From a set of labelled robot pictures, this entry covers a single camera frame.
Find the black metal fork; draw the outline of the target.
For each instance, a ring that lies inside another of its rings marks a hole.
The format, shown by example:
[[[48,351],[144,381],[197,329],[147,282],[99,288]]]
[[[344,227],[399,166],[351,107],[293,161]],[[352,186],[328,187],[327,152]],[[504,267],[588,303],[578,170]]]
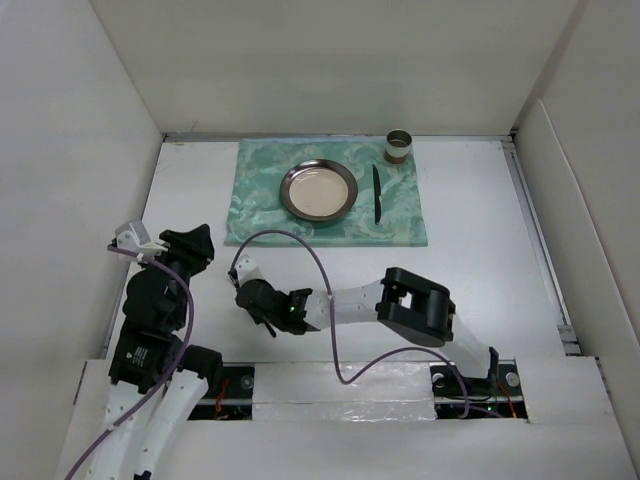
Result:
[[[264,326],[266,327],[267,331],[269,332],[269,334],[271,335],[272,338],[276,338],[277,337],[277,334],[276,334],[275,330],[273,329],[273,327],[269,323],[264,323]]]

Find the round plate with dark rim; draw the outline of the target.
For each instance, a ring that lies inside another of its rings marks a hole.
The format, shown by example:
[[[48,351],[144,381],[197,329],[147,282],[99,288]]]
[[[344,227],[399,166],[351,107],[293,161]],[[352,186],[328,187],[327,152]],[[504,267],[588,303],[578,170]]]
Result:
[[[289,169],[279,187],[284,207],[299,219],[330,222],[354,206],[359,188],[351,171],[327,159],[301,162]]]

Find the green patterned cloth placemat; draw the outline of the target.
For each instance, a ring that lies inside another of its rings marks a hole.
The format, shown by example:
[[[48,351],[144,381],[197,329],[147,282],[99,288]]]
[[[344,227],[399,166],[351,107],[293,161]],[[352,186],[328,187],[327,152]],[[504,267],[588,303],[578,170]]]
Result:
[[[250,139],[239,144],[224,244],[237,246],[250,235],[278,229],[298,235],[314,247],[425,247],[414,157],[392,165],[384,159],[380,138]],[[315,159],[338,162],[354,175],[359,192],[350,211],[330,222],[299,219],[282,204],[279,187],[295,165]],[[374,221],[372,165],[381,180],[382,215]]]

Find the black handled table knife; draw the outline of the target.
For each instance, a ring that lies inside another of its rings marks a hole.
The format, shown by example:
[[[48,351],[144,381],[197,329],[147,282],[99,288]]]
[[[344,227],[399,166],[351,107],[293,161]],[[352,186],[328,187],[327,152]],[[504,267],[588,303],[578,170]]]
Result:
[[[372,165],[372,179],[373,179],[373,190],[374,190],[374,221],[376,225],[379,225],[381,221],[382,215],[382,206],[381,206],[381,180],[379,171],[376,165]]]

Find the metal cup with white band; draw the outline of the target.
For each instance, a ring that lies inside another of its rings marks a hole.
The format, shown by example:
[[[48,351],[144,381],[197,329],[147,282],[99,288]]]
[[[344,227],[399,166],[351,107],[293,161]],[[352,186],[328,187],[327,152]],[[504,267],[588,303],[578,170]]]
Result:
[[[385,160],[393,165],[404,163],[411,152],[412,141],[412,136],[405,130],[390,131],[385,139]]]

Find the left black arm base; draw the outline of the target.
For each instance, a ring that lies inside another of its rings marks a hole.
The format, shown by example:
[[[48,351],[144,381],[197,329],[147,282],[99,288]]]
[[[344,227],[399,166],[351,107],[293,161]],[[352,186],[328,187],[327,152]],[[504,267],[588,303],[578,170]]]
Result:
[[[255,365],[231,363],[223,367],[220,387],[201,399],[191,421],[245,421],[252,419]]]

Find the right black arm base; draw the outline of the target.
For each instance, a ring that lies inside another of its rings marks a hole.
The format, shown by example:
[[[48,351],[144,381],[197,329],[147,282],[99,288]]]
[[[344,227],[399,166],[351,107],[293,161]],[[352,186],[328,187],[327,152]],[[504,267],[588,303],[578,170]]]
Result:
[[[465,411],[465,396],[451,369],[444,363],[430,364],[434,409],[437,420],[459,419]],[[514,360],[501,361],[496,380],[464,378],[470,419],[527,419],[522,383]]]

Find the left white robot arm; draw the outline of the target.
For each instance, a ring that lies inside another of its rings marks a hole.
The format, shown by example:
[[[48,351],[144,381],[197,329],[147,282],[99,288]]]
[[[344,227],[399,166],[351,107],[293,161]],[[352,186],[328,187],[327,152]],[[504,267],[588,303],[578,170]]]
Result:
[[[198,401],[222,387],[221,354],[190,342],[190,281],[212,262],[214,246],[206,224],[165,230],[153,241],[142,222],[132,221],[107,249],[140,269],[125,289],[102,432],[66,476],[156,479]]]

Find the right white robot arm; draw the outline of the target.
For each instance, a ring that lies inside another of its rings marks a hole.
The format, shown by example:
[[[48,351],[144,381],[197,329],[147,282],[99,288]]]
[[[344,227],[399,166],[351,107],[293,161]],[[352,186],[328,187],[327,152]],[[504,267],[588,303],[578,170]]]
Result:
[[[439,350],[473,393],[486,393],[498,382],[497,351],[463,323],[450,291],[402,268],[389,268],[380,280],[333,294],[310,288],[278,291],[248,257],[229,276],[236,305],[271,334],[305,335],[332,324],[381,324],[413,345]]]

